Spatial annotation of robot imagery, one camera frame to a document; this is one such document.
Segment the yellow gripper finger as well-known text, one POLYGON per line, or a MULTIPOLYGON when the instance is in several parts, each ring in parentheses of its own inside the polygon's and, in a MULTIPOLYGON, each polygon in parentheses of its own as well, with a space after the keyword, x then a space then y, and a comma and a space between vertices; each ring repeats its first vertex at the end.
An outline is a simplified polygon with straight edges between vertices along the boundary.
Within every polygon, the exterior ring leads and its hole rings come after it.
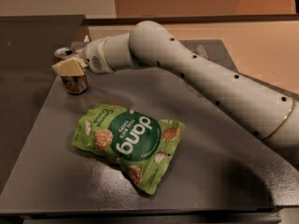
POLYGON ((78 57, 60 60, 52 66, 54 73, 60 77, 78 77, 85 74, 88 65, 78 57))

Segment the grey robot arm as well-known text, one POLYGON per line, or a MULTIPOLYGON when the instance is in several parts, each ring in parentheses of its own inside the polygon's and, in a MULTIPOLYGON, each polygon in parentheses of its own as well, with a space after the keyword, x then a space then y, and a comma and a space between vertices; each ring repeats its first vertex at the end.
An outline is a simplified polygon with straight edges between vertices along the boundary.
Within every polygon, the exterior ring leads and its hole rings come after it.
POLYGON ((60 77, 80 77, 86 69, 104 75, 140 67, 158 67, 181 77, 269 147, 299 148, 296 99, 191 52, 154 21, 72 50, 52 69, 60 77))

